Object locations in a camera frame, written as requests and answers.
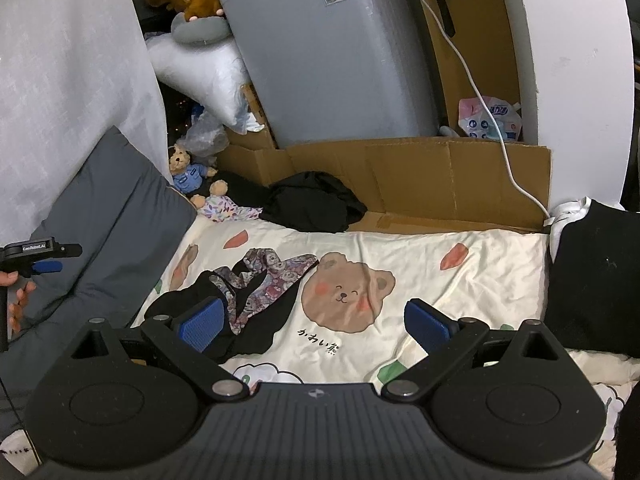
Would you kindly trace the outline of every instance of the orange leaf print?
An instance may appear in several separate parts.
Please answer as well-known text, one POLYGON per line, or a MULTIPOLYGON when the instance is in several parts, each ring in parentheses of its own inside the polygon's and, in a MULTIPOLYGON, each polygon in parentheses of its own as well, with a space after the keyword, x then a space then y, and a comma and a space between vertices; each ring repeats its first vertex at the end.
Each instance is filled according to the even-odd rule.
POLYGON ((440 270, 453 269, 462 265, 468 254, 469 249, 464 244, 456 244, 440 262, 440 270))
POLYGON ((178 290, 182 286, 184 280, 187 279, 189 266, 196 260, 196 256, 198 256, 198 246, 190 245, 189 248, 184 251, 177 267, 174 269, 174 273, 171 276, 171 283, 169 283, 169 290, 178 290))
POLYGON ((242 231, 238 233, 236 236, 229 238, 226 241, 226 244, 223 249, 235 249, 236 247, 240 247, 241 245, 247 243, 249 241, 249 233, 247 231, 242 231))

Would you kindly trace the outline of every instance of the flowered cloth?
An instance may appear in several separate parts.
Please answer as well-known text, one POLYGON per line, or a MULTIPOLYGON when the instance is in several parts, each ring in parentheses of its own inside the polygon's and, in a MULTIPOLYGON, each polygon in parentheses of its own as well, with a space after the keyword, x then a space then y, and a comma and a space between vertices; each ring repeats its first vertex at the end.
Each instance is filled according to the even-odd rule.
POLYGON ((312 267, 318 263, 313 254, 303 254, 284 262, 273 249, 251 249, 242 259, 250 270, 236 276, 228 267, 214 270, 209 277, 226 297, 226 310, 231 331, 238 335, 251 316, 262 312, 282 296, 294 283, 297 283, 312 267), (247 298, 244 309, 238 315, 236 310, 236 292, 242 289, 261 272, 267 271, 264 280, 247 298))
POLYGON ((206 203, 198 210, 214 222, 225 222, 228 220, 256 220, 262 208, 244 207, 237 205, 228 196, 209 196, 206 203))

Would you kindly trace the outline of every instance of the white wall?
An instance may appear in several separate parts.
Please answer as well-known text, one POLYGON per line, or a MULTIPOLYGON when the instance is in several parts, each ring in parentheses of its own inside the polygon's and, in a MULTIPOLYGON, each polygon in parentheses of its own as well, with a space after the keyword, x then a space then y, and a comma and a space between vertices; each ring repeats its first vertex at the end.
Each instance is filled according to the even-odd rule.
POLYGON ((526 141, 552 150, 550 205, 620 200, 634 111, 625 0, 505 0, 526 141))

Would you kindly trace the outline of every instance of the cartoon bear face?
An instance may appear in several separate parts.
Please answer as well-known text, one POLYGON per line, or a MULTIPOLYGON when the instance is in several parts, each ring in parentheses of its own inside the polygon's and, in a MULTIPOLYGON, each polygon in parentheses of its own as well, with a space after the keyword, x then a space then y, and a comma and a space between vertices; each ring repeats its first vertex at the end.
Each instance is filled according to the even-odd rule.
POLYGON ((325 254, 302 290, 302 310, 319 326, 334 332, 362 332, 382 311, 396 286, 388 270, 349 262, 344 254, 325 254))

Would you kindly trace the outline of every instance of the gray package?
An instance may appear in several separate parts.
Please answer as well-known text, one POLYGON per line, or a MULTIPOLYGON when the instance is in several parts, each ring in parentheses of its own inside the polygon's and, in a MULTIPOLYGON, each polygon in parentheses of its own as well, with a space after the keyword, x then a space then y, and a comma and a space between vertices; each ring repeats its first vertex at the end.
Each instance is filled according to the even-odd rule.
POLYGON ((407 0, 221 1, 281 148, 436 135, 407 0))

